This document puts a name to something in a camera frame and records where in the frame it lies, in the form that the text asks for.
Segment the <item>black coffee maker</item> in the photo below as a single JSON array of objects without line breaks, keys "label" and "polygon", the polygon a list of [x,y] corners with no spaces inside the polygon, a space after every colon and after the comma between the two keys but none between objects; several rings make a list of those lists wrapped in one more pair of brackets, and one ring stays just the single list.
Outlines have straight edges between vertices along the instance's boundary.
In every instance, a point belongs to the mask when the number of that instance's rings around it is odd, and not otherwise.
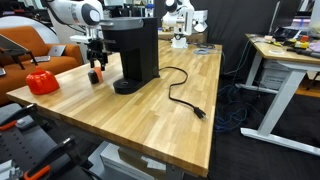
[{"label": "black coffee maker", "polygon": [[133,93],[159,77],[156,18],[111,18],[100,25],[106,49],[121,56],[123,78],[113,83],[116,93]]}]

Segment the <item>black power cord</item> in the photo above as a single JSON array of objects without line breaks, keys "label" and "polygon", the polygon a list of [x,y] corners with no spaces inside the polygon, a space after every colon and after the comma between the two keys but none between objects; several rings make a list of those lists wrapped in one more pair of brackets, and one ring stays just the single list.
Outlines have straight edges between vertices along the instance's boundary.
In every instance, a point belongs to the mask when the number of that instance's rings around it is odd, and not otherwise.
[{"label": "black power cord", "polygon": [[173,83],[173,84],[170,85],[170,87],[169,87],[169,99],[172,100],[172,101],[176,101],[176,102],[179,102],[179,103],[186,104],[186,105],[190,106],[193,109],[193,112],[198,116],[198,118],[200,118],[200,119],[207,118],[206,117],[206,113],[204,111],[202,111],[199,107],[196,107],[196,106],[194,106],[191,103],[188,103],[186,101],[182,101],[180,99],[176,99],[176,98],[171,97],[171,88],[173,86],[178,86],[178,85],[184,84],[188,79],[188,73],[183,69],[180,69],[180,68],[177,68],[177,67],[172,67],[172,66],[167,66],[167,67],[161,68],[161,69],[159,69],[159,71],[161,71],[163,69],[176,69],[176,70],[179,70],[179,71],[183,72],[186,75],[186,77],[185,77],[185,79],[183,81],[178,82],[178,83]]}]

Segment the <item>plug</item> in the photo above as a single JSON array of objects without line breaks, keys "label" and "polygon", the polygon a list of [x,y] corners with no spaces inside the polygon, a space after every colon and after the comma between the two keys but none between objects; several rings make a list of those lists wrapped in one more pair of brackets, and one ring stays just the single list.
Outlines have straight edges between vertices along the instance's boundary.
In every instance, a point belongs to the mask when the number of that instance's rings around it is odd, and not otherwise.
[{"label": "plug", "polygon": [[198,116],[199,119],[207,119],[206,113],[203,112],[199,107],[194,107],[193,112]]}]

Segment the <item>standing desk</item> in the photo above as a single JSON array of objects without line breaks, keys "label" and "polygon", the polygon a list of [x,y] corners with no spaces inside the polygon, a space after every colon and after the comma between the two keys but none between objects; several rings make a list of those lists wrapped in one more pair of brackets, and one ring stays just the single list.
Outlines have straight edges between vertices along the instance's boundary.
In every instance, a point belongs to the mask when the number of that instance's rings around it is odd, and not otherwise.
[{"label": "standing desk", "polygon": [[[253,43],[257,52],[246,83],[238,84],[238,86],[249,90],[275,93],[276,96],[258,130],[241,128],[241,133],[244,136],[320,156],[319,148],[271,134],[272,129],[295,94],[306,72],[320,71],[320,59],[299,55],[294,52],[287,52],[285,47],[257,42],[255,36],[247,35],[247,37],[251,43]],[[289,75],[282,83],[279,91],[252,85],[262,58],[276,61],[277,63],[290,68]]]},{"label": "standing desk", "polygon": [[112,84],[122,77],[118,53],[108,56],[98,84],[90,84],[90,66],[86,64],[56,75],[60,88],[50,94],[33,95],[25,86],[7,95],[22,105],[37,103],[39,111],[48,116],[166,163],[168,179],[181,179],[183,172],[206,177],[221,54],[197,55],[193,54],[194,45],[187,49],[170,45],[159,41],[159,67],[175,66],[189,74],[188,81],[172,88],[171,95],[200,107],[207,120],[198,119],[188,106],[169,100],[170,84],[185,78],[173,69],[160,71],[160,78],[133,94],[115,94]]}]

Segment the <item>red mug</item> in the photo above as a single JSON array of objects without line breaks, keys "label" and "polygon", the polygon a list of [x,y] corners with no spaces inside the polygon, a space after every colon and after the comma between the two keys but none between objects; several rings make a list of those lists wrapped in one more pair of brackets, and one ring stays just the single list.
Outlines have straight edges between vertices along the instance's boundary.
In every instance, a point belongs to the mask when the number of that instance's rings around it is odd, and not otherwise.
[{"label": "red mug", "polygon": [[26,83],[32,94],[48,94],[59,88],[58,81],[50,71],[36,67],[36,71],[26,77]]}]

